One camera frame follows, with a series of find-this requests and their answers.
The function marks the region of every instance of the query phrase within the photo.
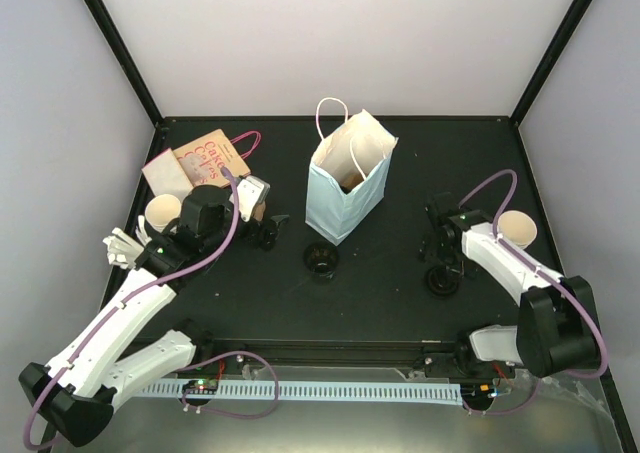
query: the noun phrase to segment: white paper cup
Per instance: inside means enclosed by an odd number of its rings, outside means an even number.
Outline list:
[[[154,230],[162,232],[174,218],[180,216],[182,205],[173,195],[158,195],[149,202],[144,217]]]
[[[538,227],[529,215],[522,211],[505,211],[498,218],[498,230],[512,243],[525,249],[538,236]]]

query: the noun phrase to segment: black base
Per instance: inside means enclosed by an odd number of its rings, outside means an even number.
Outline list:
[[[175,119],[160,130],[154,149],[178,147],[216,128],[229,138],[258,129],[263,140],[247,160],[272,186],[267,214],[289,214],[277,245],[262,252],[234,243],[218,263],[186,287],[143,330],[139,340],[159,338],[190,317],[210,330],[217,348],[247,347],[274,362],[406,367],[425,353],[454,351],[461,330],[492,323],[515,324],[518,309],[487,274],[463,281],[449,298],[425,291],[428,266],[416,259],[428,228],[428,195],[462,197],[498,169],[519,174],[512,207],[541,227],[529,248],[557,267],[530,181],[517,131],[506,118],[383,117],[399,143],[385,198],[338,247],[330,282],[314,281],[302,260],[320,236],[305,222],[309,158],[318,143],[313,118]],[[327,131],[337,119],[323,121]],[[246,145],[236,145],[242,151]],[[493,212],[508,182],[480,193],[473,207]],[[134,213],[150,196],[140,195]],[[108,295],[116,291],[111,282]]]

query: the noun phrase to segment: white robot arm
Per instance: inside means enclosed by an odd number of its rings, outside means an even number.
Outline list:
[[[554,285],[560,284],[597,321],[591,287],[584,279],[565,278],[542,265],[494,234],[491,218],[478,210],[460,209],[449,193],[430,199],[427,211],[436,233],[439,262],[428,272],[429,286],[455,291],[465,263],[471,260],[495,278],[519,306],[517,325],[484,325],[465,335],[473,353],[468,361],[510,362],[545,377],[598,359],[596,341],[584,318]]]

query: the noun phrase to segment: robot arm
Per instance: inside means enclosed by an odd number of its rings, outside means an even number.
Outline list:
[[[194,188],[182,204],[180,218],[164,232],[154,232],[144,248],[129,250],[142,251],[131,262],[138,269],[128,273],[120,290],[85,330],[46,365],[30,363],[22,371],[20,384],[31,404],[41,405],[38,412],[74,446],[86,445],[98,436],[114,412],[137,391],[188,366],[196,353],[209,357],[211,352],[202,347],[210,349],[210,335],[187,320],[155,343],[118,360],[190,277],[178,275],[182,276],[179,280],[140,288],[217,251],[227,241],[225,235],[230,238],[233,234],[233,228],[227,228],[230,209],[236,209],[242,220],[235,236],[266,251],[273,248],[287,217],[254,218],[268,191],[269,185],[262,180],[245,178],[237,186],[239,204],[230,208],[234,197],[229,198],[228,191],[209,185]],[[111,246],[111,239],[106,243]],[[122,265],[129,267],[130,262]]]
[[[464,263],[471,260],[489,272],[519,306],[517,325],[489,325],[464,335],[473,354],[467,355],[467,361],[511,362],[542,378],[598,359],[588,326],[544,278],[561,283],[597,322],[591,287],[584,279],[565,278],[509,240],[496,237],[487,215],[461,210],[448,193],[431,199],[428,213],[436,231],[436,257],[444,272],[441,281],[461,281]],[[514,249],[518,257],[509,251]]]

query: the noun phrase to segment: item inside bag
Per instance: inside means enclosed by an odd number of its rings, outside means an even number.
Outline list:
[[[342,190],[343,193],[349,194],[351,193],[351,190],[353,190],[356,186],[358,186],[363,181],[364,181],[364,178],[360,173],[354,173],[352,175],[349,175],[344,180],[342,180],[342,182],[340,183],[340,189]]]

